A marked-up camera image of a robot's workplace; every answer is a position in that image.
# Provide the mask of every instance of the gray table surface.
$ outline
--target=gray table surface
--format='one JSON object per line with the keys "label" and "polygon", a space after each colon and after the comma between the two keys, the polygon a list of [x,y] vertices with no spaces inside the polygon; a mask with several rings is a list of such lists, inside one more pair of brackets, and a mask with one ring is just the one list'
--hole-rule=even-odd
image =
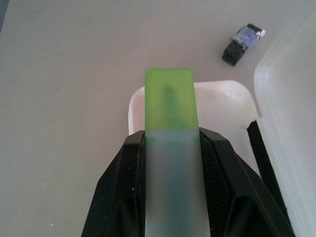
{"label": "gray table surface", "polygon": [[[195,81],[237,80],[255,98],[254,69],[298,4],[10,0],[0,37],[0,236],[80,236],[145,71],[189,67]],[[222,52],[249,22],[267,33],[233,68]]]}

